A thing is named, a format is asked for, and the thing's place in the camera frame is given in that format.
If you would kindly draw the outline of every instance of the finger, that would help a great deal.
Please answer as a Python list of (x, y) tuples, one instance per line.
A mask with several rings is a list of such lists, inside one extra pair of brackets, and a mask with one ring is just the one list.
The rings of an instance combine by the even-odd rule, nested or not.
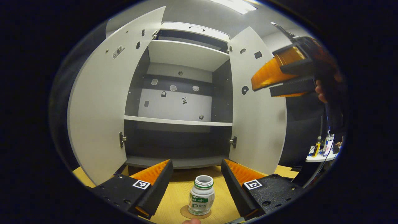
[(341, 76), (340, 73), (336, 73), (336, 74), (334, 75), (334, 79), (335, 79), (336, 81), (340, 82), (340, 83), (343, 81), (343, 77)]
[(324, 102), (324, 103), (327, 103), (327, 100), (326, 100), (326, 98), (325, 98), (325, 96), (324, 96), (323, 94), (319, 94), (319, 95), (318, 95), (318, 99), (319, 99), (320, 101)]
[(202, 222), (199, 219), (193, 218), (191, 219), (191, 224), (201, 224)]
[(319, 94), (324, 93), (323, 90), (322, 90), (322, 88), (321, 88), (320, 86), (315, 87), (315, 92), (317, 92), (317, 93), (319, 93)]

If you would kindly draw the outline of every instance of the white cabinet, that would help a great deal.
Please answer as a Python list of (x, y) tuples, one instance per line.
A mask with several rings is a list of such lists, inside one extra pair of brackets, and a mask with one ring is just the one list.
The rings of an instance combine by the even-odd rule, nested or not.
[[(267, 88), (251, 89), (253, 74), (272, 58), (261, 38), (250, 27), (230, 40), (194, 24), (161, 24), (163, 12), (114, 32), (75, 80), (68, 131), (84, 172), (98, 185), (123, 163), (148, 167), (173, 159), (184, 169), (230, 158), (273, 173), (285, 140), (286, 105)], [(119, 132), (127, 136), (123, 147)], [(234, 136), (236, 148), (229, 143)]]

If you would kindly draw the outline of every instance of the open cabinet door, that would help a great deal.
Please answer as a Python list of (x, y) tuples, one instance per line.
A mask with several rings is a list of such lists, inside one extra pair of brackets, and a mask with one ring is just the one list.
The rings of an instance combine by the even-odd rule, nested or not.
[(258, 34), (247, 27), (228, 48), (232, 70), (233, 119), (229, 158), (265, 174), (274, 173), (286, 134), (285, 97), (271, 97), (269, 88), (252, 90), (251, 78), (273, 58)]
[(111, 34), (89, 56), (73, 84), (68, 104), (70, 144), (95, 185), (111, 178), (126, 161), (119, 132), (123, 132), (130, 82), (153, 33), (160, 28), (165, 8), (140, 16)]

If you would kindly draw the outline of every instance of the round coaster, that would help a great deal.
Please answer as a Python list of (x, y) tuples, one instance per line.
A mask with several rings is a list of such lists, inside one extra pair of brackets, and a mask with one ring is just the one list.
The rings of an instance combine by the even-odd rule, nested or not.
[(211, 215), (211, 210), (210, 210), (209, 213), (207, 213), (207, 214), (205, 214), (205, 215), (202, 215), (202, 216), (193, 215), (193, 214), (191, 214), (191, 213), (188, 211), (188, 205), (185, 205), (184, 207), (182, 207), (182, 208), (180, 209), (179, 212), (180, 212), (181, 215), (183, 215), (185, 218), (189, 218), (189, 219), (191, 219), (191, 218), (204, 219), (204, 218), (207, 218), (207, 217), (209, 217), (209, 216)]

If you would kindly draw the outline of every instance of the door hinge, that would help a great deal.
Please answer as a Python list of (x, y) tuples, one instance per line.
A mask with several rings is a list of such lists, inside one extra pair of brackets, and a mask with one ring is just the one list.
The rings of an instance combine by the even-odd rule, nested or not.
[(157, 34), (158, 34), (158, 31), (155, 30), (155, 32), (152, 34), (152, 39), (156, 39), (156, 37), (158, 37)]
[(127, 141), (127, 136), (123, 135), (123, 132), (119, 132), (120, 148), (123, 148), (123, 143)]
[(232, 52), (232, 45), (226, 50), (227, 52)]
[(229, 143), (232, 144), (232, 148), (236, 148), (236, 141), (238, 140), (238, 137), (234, 136), (231, 140), (229, 140)]

